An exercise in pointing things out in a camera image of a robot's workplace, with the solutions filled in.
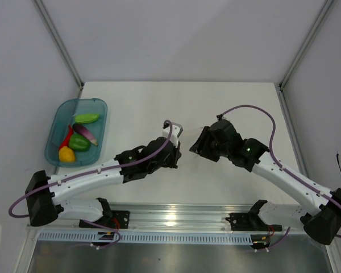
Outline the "light green pepper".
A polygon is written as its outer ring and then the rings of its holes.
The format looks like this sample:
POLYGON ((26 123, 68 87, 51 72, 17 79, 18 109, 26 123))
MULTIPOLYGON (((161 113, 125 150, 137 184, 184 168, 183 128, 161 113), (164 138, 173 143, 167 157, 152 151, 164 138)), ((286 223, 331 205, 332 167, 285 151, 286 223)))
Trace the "light green pepper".
POLYGON ((78 114, 74 116, 74 123, 78 124, 88 124, 96 122, 100 117, 98 113, 86 113, 86 114, 78 114))

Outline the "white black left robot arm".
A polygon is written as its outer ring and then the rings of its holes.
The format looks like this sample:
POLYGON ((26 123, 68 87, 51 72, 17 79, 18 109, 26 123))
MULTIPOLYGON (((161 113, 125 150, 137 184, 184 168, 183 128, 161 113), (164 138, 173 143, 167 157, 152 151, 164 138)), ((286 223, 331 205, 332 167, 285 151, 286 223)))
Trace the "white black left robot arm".
POLYGON ((97 169, 59 177, 37 171, 25 191, 30 225, 45 226, 62 218, 78 219, 81 227, 87 227, 91 222, 101 228, 107 227, 113 213, 106 199, 86 201, 76 200, 75 196, 108 185, 141 180, 161 168, 177 168, 180 157, 178 137, 159 137, 147 146, 118 154, 97 169))

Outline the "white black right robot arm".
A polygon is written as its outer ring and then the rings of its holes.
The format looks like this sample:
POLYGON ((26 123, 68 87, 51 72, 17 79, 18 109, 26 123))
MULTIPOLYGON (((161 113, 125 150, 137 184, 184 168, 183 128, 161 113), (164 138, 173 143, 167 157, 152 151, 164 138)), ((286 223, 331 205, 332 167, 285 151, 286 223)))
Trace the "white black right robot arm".
POLYGON ((281 225, 304 230, 323 245, 330 245, 341 228, 341 188, 331 190, 289 170, 272 151, 256 139, 243 139, 231 122, 221 119, 203 128, 190 148, 203 158, 217 162, 224 157, 280 188, 297 205, 277 205, 266 200, 254 204, 256 211, 248 215, 254 229, 265 225, 281 225))

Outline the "purple eggplant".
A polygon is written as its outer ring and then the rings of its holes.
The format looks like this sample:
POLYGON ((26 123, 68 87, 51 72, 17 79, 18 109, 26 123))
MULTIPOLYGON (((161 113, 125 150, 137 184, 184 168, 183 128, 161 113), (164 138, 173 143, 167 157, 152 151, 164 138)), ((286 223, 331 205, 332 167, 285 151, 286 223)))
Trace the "purple eggplant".
POLYGON ((98 141, 96 137, 82 124, 74 123, 72 126, 73 130, 86 138, 91 144, 97 146, 98 141))

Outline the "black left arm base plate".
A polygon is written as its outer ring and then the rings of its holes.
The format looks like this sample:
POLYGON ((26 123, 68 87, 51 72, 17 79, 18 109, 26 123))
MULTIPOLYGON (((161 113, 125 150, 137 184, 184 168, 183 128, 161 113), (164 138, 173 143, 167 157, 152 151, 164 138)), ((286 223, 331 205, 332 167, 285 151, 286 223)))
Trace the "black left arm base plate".
POLYGON ((130 211, 128 210, 113 210, 113 217, 102 216, 94 223, 112 229, 128 229, 130 222, 130 211))

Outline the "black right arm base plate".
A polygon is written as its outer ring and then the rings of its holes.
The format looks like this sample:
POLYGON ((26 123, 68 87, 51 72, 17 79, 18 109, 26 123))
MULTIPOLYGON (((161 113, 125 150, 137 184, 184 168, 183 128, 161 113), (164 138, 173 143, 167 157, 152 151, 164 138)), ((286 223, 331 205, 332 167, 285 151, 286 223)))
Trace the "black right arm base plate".
POLYGON ((282 231, 281 225, 272 225, 271 229, 257 214, 249 212, 230 213, 225 220, 230 224, 232 231, 282 231))

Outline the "green bell pepper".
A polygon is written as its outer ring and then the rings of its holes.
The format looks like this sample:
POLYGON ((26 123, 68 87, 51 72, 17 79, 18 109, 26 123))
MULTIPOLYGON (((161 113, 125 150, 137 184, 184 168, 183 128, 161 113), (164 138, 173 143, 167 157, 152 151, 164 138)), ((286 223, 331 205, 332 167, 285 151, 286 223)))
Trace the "green bell pepper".
POLYGON ((73 134, 68 143, 68 147, 71 148, 74 151, 81 151, 85 152, 87 151, 91 146, 91 143, 88 139, 86 139, 84 136, 80 134, 73 134))

